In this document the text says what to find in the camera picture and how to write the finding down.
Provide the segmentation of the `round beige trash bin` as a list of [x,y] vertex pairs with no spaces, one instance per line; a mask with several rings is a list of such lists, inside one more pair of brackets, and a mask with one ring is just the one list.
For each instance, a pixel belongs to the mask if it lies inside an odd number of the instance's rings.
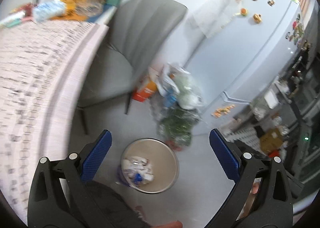
[[171,188],[179,175],[178,159],[165,143],[144,138],[133,141],[120,158],[119,179],[146,194],[159,194]]

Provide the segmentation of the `brown cardboard box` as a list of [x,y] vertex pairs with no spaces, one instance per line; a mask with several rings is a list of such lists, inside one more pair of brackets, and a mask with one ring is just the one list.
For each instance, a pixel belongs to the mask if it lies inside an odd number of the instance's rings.
[[260,137],[260,149],[267,155],[278,150],[283,144],[283,137],[279,129],[274,128]]

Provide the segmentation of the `clear bag of green vegetables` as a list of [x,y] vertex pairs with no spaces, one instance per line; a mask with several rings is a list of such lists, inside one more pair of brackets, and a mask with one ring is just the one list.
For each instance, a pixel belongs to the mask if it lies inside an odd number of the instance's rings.
[[183,151],[191,146],[193,128],[200,122],[197,109],[185,110],[171,107],[163,112],[158,122],[158,132],[174,151]]

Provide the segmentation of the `white refrigerator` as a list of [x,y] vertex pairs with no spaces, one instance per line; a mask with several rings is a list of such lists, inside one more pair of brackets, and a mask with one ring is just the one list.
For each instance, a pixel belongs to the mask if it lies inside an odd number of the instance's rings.
[[204,39],[186,69],[202,91],[204,106],[194,135],[235,120],[293,58],[303,34],[300,6],[293,0],[240,0],[236,15]]

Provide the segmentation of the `patterned pink tablecloth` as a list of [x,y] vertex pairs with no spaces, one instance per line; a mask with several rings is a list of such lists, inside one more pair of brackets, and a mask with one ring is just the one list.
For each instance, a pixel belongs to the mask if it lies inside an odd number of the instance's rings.
[[1,30],[1,192],[23,223],[39,159],[66,155],[78,97],[107,31],[58,20]]

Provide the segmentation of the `white plastic grocery bag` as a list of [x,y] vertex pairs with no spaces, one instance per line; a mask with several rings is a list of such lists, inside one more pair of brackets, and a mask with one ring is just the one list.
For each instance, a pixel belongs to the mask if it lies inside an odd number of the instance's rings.
[[178,64],[165,64],[156,80],[156,86],[162,97],[172,91],[182,109],[193,110],[204,106],[198,83],[190,72]]

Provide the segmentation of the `orange white carton box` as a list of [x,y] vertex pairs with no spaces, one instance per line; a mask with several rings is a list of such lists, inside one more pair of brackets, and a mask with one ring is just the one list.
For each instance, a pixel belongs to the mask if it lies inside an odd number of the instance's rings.
[[144,102],[149,99],[157,91],[157,78],[158,71],[148,67],[148,71],[140,78],[132,94],[132,99],[138,102]]

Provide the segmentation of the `white mesh bag on fridge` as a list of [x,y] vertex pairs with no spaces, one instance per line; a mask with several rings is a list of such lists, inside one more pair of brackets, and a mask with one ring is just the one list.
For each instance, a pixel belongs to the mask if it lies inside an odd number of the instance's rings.
[[191,15],[189,22],[211,38],[240,15],[241,8],[242,0],[210,0]]

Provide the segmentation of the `grey upholstered chair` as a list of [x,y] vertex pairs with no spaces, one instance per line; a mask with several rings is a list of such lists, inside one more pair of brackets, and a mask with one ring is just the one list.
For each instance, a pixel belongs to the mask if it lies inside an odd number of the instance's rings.
[[125,110],[129,111],[138,81],[187,11],[185,5],[175,0],[128,0],[117,8],[78,99],[85,134],[85,109],[127,95]]

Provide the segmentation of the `blue white tissue pack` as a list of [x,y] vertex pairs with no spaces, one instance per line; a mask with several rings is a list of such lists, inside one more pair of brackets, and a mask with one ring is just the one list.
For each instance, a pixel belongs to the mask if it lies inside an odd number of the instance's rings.
[[32,10],[33,20],[42,22],[65,13],[67,5],[61,0],[41,3]]

